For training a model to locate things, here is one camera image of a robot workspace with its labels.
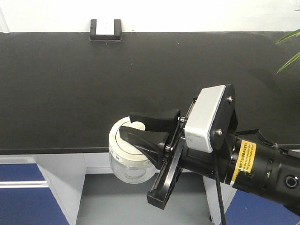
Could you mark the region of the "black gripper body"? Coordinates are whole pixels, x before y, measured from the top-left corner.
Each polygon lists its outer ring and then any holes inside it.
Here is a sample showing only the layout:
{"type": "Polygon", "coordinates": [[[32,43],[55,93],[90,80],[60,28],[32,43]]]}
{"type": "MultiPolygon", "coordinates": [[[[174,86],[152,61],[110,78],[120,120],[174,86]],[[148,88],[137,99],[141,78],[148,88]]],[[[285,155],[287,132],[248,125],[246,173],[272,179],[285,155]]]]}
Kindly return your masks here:
{"type": "Polygon", "coordinates": [[[234,149],[234,114],[221,149],[213,150],[211,153],[188,148],[183,134],[184,129],[181,128],[176,132],[174,150],[163,164],[153,188],[147,194],[148,203],[164,209],[182,170],[188,169],[214,180],[217,186],[217,202],[220,210],[223,210],[221,183],[228,175],[228,167],[234,149]]]}

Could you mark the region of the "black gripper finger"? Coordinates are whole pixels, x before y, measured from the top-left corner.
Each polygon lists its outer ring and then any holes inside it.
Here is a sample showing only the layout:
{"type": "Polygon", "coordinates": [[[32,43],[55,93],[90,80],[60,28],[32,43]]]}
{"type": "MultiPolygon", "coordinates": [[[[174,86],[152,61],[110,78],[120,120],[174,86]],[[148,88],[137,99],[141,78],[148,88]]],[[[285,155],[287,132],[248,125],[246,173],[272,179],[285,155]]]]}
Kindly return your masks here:
{"type": "Polygon", "coordinates": [[[141,122],[145,125],[146,131],[151,132],[172,132],[178,124],[180,110],[171,109],[163,112],[131,112],[131,122],[141,122]]]}
{"type": "Polygon", "coordinates": [[[165,146],[169,139],[168,132],[143,131],[126,126],[121,126],[119,131],[122,140],[136,147],[158,170],[161,170],[165,146]]]}

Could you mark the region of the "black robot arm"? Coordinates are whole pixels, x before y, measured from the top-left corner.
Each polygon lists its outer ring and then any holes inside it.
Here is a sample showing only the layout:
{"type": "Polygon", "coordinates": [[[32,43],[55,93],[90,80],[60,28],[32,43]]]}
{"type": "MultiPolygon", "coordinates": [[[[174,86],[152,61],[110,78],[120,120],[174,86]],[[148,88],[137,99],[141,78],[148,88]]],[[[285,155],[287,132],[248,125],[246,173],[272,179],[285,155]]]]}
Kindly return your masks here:
{"type": "Polygon", "coordinates": [[[237,132],[232,95],[213,100],[216,111],[205,118],[205,99],[193,100],[186,117],[179,110],[150,115],[132,113],[145,130],[122,126],[120,137],[159,170],[148,203],[164,209],[183,169],[221,184],[261,196],[300,213],[300,155],[268,142],[258,130],[237,132]]]}

